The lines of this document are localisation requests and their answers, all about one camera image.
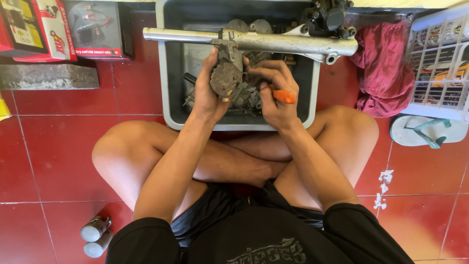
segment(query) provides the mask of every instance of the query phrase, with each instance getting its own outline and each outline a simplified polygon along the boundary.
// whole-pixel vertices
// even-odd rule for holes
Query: flip-flop
[[[391,138],[403,146],[430,145],[440,148],[443,142],[459,142],[466,137],[468,124],[444,118],[403,115],[391,124]]]

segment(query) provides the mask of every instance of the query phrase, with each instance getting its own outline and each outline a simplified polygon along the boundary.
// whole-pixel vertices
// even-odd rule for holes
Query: black shorts
[[[320,211],[291,206],[267,181],[255,196],[237,196],[227,184],[209,183],[207,191],[172,224],[171,229],[181,247],[186,248],[209,227],[248,206],[262,206],[286,210],[312,227],[323,227]]]

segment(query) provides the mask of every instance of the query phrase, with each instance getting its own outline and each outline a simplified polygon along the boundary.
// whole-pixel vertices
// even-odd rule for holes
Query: knee
[[[332,106],[327,110],[335,122],[345,124],[350,132],[370,137],[371,140],[378,139],[378,124],[369,114],[343,105]]]
[[[91,159],[95,166],[103,160],[127,155],[132,146],[144,140],[154,122],[133,120],[110,128],[94,145]]]

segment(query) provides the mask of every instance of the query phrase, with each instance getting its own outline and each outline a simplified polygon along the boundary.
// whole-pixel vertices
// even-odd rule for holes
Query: leg
[[[334,106],[317,112],[307,131],[355,186],[378,140],[375,120],[358,110]],[[226,143],[259,158],[291,160],[286,144],[277,133],[254,134]],[[320,210],[304,189],[293,162],[277,177],[274,185],[290,205]]]
[[[98,140],[92,153],[93,164],[133,210],[146,178],[177,136],[177,131],[155,122],[124,122],[111,128]],[[210,140],[194,178],[262,186],[265,180],[276,177],[285,166],[286,163],[254,158],[236,148]],[[178,215],[206,189],[205,183],[193,180]]]

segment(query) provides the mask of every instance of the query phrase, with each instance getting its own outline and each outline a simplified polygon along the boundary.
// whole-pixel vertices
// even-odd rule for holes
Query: orange screwdriver
[[[285,104],[294,104],[295,96],[289,91],[277,90],[273,84],[269,84],[269,88],[272,90],[273,97]]]

